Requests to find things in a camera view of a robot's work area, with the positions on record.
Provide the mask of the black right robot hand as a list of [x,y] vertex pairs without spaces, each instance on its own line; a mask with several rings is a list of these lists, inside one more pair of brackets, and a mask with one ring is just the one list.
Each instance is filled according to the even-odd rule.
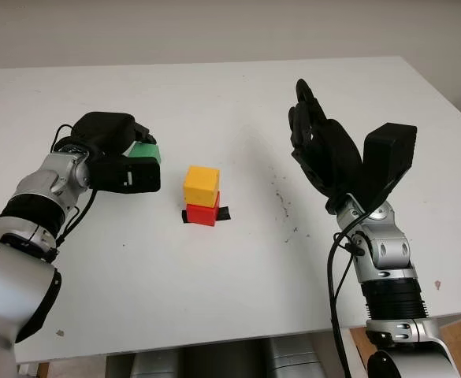
[[362,165],[360,153],[344,127],[328,118],[307,82],[296,83],[298,103],[288,111],[292,156],[334,215],[343,207]]

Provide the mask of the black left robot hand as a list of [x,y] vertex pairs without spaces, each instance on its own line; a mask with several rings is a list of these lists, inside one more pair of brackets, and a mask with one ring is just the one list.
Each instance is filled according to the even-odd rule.
[[128,113],[86,113],[73,125],[71,136],[109,155],[123,154],[135,142],[157,144],[150,130]]

